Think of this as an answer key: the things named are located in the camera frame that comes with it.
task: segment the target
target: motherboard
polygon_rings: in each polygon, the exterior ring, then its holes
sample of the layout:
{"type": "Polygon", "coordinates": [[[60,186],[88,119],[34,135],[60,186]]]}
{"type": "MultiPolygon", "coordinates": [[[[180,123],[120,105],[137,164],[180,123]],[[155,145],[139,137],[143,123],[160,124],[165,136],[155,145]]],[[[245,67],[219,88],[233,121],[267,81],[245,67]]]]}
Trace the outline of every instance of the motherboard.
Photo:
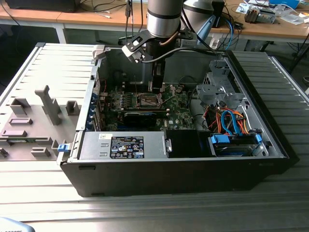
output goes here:
{"type": "Polygon", "coordinates": [[[101,118],[106,131],[163,131],[195,129],[187,91],[163,85],[159,94],[148,87],[123,85],[101,95],[101,118]]]}

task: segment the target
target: workbench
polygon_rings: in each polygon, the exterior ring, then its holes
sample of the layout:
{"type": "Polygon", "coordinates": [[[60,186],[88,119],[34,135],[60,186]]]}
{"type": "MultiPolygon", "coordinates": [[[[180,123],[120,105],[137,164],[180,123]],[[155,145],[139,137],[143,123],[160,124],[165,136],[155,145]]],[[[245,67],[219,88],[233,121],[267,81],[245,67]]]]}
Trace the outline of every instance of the workbench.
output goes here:
{"type": "MultiPolygon", "coordinates": [[[[66,44],[65,29],[89,29],[89,30],[110,30],[125,31],[126,17],[125,7],[119,7],[110,10],[109,14],[112,18],[105,18],[92,12],[86,12],[79,9],[75,13],[62,13],[51,11],[35,11],[35,10],[14,10],[10,9],[4,0],[5,9],[14,17],[14,19],[22,26],[36,26],[55,28],[59,42],[66,44]]],[[[106,2],[104,0],[94,0],[95,4],[106,2]]],[[[227,8],[234,19],[244,24],[244,28],[239,36],[240,39],[261,40],[261,41],[278,41],[302,43],[306,38],[309,28],[308,24],[293,25],[282,19],[277,19],[274,24],[248,24],[244,22],[244,14],[236,13],[237,5],[241,0],[227,0],[227,8]]],[[[118,0],[113,4],[104,6],[104,9],[124,4],[124,0],[118,0]]],[[[88,9],[90,2],[85,2],[88,9]]],[[[298,11],[309,11],[308,6],[300,6],[298,11]]],[[[134,31],[137,32],[141,25],[140,4],[133,4],[134,12],[134,31]]],[[[147,4],[143,4],[143,27],[146,28],[146,12],[147,4]]],[[[12,18],[0,7],[0,24],[16,25],[12,18]]],[[[128,28],[131,28],[131,20],[129,20],[128,28]]],[[[220,28],[212,28],[210,35],[213,38],[225,37],[229,33],[226,25],[220,28]]]]}
{"type": "MultiPolygon", "coordinates": [[[[55,91],[50,94],[59,105],[71,98],[80,105],[92,49],[78,44],[35,47],[0,97],[0,127],[10,113],[12,97],[31,96],[31,104],[36,104],[33,92],[38,81],[51,85],[55,91]],[[46,64],[48,75],[33,72],[46,64]],[[76,95],[65,95],[72,90],[76,95]]],[[[0,160],[0,217],[27,223],[36,232],[306,231],[309,147],[295,144],[295,148],[299,163],[251,191],[131,197],[83,198],[54,160],[0,160]]]]}

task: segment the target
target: table leg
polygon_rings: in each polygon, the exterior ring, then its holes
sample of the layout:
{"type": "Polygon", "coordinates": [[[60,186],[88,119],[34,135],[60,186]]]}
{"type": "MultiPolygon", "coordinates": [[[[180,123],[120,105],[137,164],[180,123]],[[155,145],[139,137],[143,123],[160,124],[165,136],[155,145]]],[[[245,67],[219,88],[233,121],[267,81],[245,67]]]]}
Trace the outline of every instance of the table leg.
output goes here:
{"type": "Polygon", "coordinates": [[[61,44],[66,44],[67,43],[67,39],[66,39],[66,34],[65,34],[65,28],[64,25],[62,23],[56,23],[53,24],[54,28],[56,29],[57,32],[57,36],[59,39],[59,43],[61,44]]]}

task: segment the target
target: connector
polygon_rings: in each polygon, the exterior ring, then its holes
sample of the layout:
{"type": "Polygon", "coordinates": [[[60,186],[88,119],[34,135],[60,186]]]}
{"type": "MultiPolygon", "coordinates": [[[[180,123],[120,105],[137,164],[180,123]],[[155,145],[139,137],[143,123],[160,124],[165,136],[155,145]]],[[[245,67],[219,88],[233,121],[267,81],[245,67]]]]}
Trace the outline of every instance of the connector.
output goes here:
{"type": "Polygon", "coordinates": [[[126,2],[126,11],[125,11],[125,15],[127,18],[130,18],[131,16],[131,0],[128,0],[126,2]]]}

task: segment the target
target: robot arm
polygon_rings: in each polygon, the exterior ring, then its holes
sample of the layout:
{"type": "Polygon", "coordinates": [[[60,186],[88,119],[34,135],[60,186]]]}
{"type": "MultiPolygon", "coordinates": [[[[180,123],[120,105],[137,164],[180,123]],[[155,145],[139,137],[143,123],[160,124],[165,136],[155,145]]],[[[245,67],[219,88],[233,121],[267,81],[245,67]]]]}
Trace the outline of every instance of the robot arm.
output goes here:
{"type": "Polygon", "coordinates": [[[122,48],[129,60],[138,63],[145,58],[141,48],[145,43],[147,53],[154,58],[174,48],[167,44],[173,44],[176,40],[182,7],[183,0],[149,0],[147,30],[134,36],[122,48]]]}

